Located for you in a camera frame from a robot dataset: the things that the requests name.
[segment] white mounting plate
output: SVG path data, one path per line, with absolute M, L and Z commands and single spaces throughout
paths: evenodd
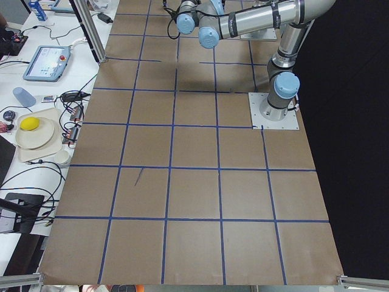
M 299 130 L 296 112 L 288 111 L 286 117 L 279 121 L 273 122 L 271 120 L 265 119 L 260 112 L 261 102 L 267 98 L 269 94 L 264 92 L 250 92 L 249 101 L 250 101 L 250 111 L 251 111 L 251 122 L 253 129 L 270 129 L 270 130 Z
M 252 41 L 277 41 L 277 35 L 274 29 L 261 29 L 256 32 L 245 33 L 241 35 L 242 40 Z

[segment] orange object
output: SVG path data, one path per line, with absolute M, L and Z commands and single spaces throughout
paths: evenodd
M 145 292 L 145 286 L 136 285 L 136 292 Z

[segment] white plate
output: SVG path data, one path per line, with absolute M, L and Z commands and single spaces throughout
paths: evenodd
M 39 127 L 32 131 L 18 129 L 16 143 L 25 149 L 34 149 L 46 144 L 54 134 L 54 124 L 44 117 L 39 118 Z

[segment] white table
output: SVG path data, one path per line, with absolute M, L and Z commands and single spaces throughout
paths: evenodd
M 112 0 L 112 5 L 109 11 L 105 12 L 108 16 L 114 19 L 116 9 L 120 0 Z M 38 21 L 36 16 L 32 13 L 26 22 L 24 23 L 22 30 L 31 28 L 36 25 L 50 26 L 52 29 L 52 36 L 57 37 L 59 35 L 66 34 L 69 30 L 79 26 L 79 23 L 75 15 L 56 15 L 54 12 L 46 12 L 48 19 L 45 22 Z M 95 26 L 97 28 L 100 39 L 104 45 L 108 41 L 109 32 L 111 31 L 112 24 L 106 24 L 100 21 L 96 16 L 93 17 Z M 57 46 L 56 40 L 51 40 L 49 37 L 49 30 L 39 27 L 37 29 L 28 30 L 25 35 L 29 36 L 26 44 L 18 56 L 15 57 L 4 57 L 2 60 L 21 60 L 30 61 L 33 57 L 36 48 L 40 45 Z M 68 36 L 58 39 L 61 46 L 69 46 L 75 40 L 83 37 L 83 31 L 81 28 L 72 31 Z M 26 70 L 26 64 L 10 64 L 3 65 L 0 67 L 0 109 L 6 106 L 20 106 L 19 102 L 15 99 L 12 94 L 12 89 L 15 87 L 23 87 L 29 93 L 35 96 L 43 96 L 49 94 L 60 95 L 61 93 L 68 90 L 79 90 L 89 79 L 91 79 L 98 72 L 98 64 L 95 62 L 92 53 L 87 43 L 81 43 L 72 49 L 71 57 L 67 68 L 65 69 L 62 77 L 57 82 L 28 82 L 23 80 L 22 76 Z M 84 92 L 91 92 L 94 81 L 91 81 L 84 89 Z M 41 103 L 37 99 L 36 104 L 30 109 L 32 111 L 44 110 L 52 108 L 53 103 Z M 61 108 L 61 103 L 57 102 L 57 107 Z M 27 114 L 28 111 L 24 108 L 10 108 L 16 112 L 16 121 L 19 116 Z M 69 120 L 70 115 L 66 113 L 63 116 L 62 123 Z M 9 142 L 15 142 L 15 132 L 1 134 Z M 64 146 L 71 154 L 73 150 L 68 149 Z M 53 161 L 53 155 L 44 158 L 46 161 Z M 19 162 L 18 158 L 13 158 L 11 167 L 7 174 L 7 178 L 29 169 L 35 165 L 27 165 Z M 64 176 L 67 175 L 67 169 L 62 169 Z M 59 176 L 57 173 L 48 169 L 38 169 L 28 172 L 28 175 L 19 176 L 18 179 L 10 181 L 6 186 L 12 187 L 42 187 L 47 190 L 53 191 L 59 182 Z M 63 183 L 60 189 L 55 194 L 55 199 L 59 200 L 63 189 Z M 42 194 L 42 192 L 36 190 L 27 190 L 27 193 L 31 194 Z M 0 198 L 4 198 L 9 191 L 0 191 Z M 42 209 L 40 214 L 45 212 L 47 209 Z M 43 224 L 35 224 L 32 230 L 32 234 L 39 234 L 48 236 L 50 234 L 51 227 L 45 227 Z M 4 274 L 4 271 L 9 263 L 15 246 L 20 238 L 20 234 L 0 234 L 0 276 Z

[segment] black background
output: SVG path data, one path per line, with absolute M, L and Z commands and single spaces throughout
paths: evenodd
M 338 0 L 294 72 L 344 273 L 389 279 L 389 1 Z

